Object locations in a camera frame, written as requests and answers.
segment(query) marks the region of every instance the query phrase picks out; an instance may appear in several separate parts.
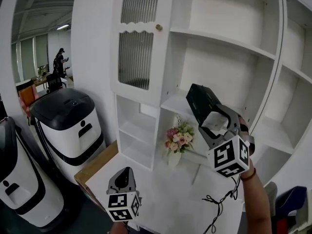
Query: cabinet knob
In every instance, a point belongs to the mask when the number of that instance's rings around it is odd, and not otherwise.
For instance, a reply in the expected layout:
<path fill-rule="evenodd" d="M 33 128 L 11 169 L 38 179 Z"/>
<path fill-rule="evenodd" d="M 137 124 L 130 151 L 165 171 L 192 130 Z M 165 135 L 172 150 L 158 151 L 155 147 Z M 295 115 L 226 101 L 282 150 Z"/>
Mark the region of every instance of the cabinet knob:
<path fill-rule="evenodd" d="M 157 24 L 157 25 L 156 25 L 156 30 L 161 31 L 161 30 L 162 30 L 162 26 L 161 26 L 160 24 Z"/>

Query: cabinet door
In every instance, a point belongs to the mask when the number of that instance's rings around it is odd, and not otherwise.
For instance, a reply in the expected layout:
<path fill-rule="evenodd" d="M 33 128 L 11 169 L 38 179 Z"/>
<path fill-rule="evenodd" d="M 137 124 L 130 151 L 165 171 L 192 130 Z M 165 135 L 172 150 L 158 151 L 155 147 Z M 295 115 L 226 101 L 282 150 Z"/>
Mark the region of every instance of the cabinet door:
<path fill-rule="evenodd" d="M 114 0 L 111 89 L 159 106 L 172 0 Z"/>

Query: ribbed glass panel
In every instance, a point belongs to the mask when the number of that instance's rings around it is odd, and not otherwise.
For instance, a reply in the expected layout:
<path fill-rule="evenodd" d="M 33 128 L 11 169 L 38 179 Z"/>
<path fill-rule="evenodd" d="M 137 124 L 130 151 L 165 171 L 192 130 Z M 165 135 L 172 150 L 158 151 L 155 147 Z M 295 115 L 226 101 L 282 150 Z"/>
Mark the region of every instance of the ribbed glass panel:
<path fill-rule="evenodd" d="M 158 0 L 123 0 L 121 22 L 155 21 Z"/>
<path fill-rule="evenodd" d="M 119 34 L 119 82 L 149 89 L 153 38 L 145 31 Z"/>

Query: orange chair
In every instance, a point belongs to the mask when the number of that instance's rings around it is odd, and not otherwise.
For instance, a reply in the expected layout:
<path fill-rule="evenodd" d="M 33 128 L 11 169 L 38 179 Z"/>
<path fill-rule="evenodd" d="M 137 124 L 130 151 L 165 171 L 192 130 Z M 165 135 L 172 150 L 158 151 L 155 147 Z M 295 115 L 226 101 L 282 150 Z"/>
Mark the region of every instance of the orange chair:
<path fill-rule="evenodd" d="M 39 95 L 37 93 L 36 86 L 34 84 L 31 85 L 30 87 L 27 87 L 19 91 L 19 101 L 20 101 L 22 109 L 25 111 L 27 115 L 28 125 L 29 125 L 29 118 L 30 118 L 29 106 L 38 98 L 39 98 Z"/>

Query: white robot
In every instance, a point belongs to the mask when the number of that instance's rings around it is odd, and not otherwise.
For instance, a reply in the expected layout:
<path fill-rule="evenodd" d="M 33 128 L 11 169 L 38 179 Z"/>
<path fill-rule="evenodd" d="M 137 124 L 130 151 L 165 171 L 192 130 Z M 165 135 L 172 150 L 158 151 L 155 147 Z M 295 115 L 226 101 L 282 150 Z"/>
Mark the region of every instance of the white robot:
<path fill-rule="evenodd" d="M 10 117 L 0 121 L 0 199 L 43 232 L 64 218 L 60 190 L 31 158 Z"/>
<path fill-rule="evenodd" d="M 75 89 L 60 89 L 30 106 L 36 131 L 49 157 L 72 183 L 74 175 L 104 148 L 93 100 Z"/>

